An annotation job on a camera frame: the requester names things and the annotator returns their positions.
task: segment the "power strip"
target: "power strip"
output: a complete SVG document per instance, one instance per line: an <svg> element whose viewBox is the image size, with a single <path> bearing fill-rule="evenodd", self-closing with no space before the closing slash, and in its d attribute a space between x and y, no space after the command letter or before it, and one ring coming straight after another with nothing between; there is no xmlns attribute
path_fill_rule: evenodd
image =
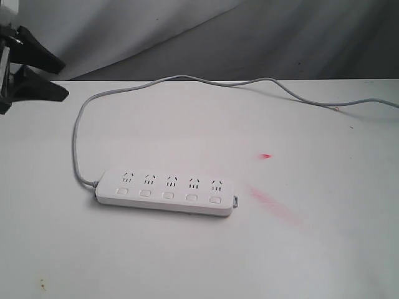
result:
<svg viewBox="0 0 399 299"><path fill-rule="evenodd" d="M102 204L229 216L238 206L231 181L207 176L109 169L95 195Z"/></svg>

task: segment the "gray backdrop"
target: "gray backdrop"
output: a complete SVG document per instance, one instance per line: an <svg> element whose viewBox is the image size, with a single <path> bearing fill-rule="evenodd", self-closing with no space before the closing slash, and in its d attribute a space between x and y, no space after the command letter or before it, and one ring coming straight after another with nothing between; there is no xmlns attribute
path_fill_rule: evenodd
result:
<svg viewBox="0 0 399 299"><path fill-rule="evenodd" d="M20 0L53 79L399 78L397 0Z"/></svg>

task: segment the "red mark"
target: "red mark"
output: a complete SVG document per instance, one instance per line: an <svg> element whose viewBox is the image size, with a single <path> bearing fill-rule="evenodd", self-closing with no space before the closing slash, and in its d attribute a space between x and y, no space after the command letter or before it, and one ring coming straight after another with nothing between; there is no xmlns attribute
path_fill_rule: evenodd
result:
<svg viewBox="0 0 399 299"><path fill-rule="evenodd" d="M259 159L269 159L271 157L272 157L271 154L260 154L259 155Z"/></svg>
<svg viewBox="0 0 399 299"><path fill-rule="evenodd" d="M250 187L250 189L251 189L251 196L255 197L258 201L266 204L269 211L273 213L275 216L283 218L286 221L290 222L291 224L302 225L302 221L286 206L271 199L269 196L262 193L260 190L257 190L253 187Z"/></svg>

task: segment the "white power strip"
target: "white power strip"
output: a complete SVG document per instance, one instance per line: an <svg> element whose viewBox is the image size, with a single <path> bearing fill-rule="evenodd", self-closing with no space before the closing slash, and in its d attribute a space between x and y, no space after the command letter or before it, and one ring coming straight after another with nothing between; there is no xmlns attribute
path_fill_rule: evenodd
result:
<svg viewBox="0 0 399 299"><path fill-rule="evenodd" d="M95 195L102 204L229 216L238 206L231 181L159 171L110 169Z"/></svg>

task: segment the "red stain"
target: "red stain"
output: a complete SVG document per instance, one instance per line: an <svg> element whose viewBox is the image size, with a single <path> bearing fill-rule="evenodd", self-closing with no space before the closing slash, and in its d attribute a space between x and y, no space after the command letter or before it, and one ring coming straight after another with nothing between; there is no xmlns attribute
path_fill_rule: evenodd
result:
<svg viewBox="0 0 399 299"><path fill-rule="evenodd" d="M271 199L268 195L262 193L256 188L249 187L251 189L251 196L256 198L258 201L266 204L269 211L277 217L283 218L284 220L295 225L302 225L302 221L296 216L289 208L280 204L279 202Z"/></svg>
<svg viewBox="0 0 399 299"><path fill-rule="evenodd" d="M272 157L271 154L260 154L259 155L259 159L269 159L271 157Z"/></svg>

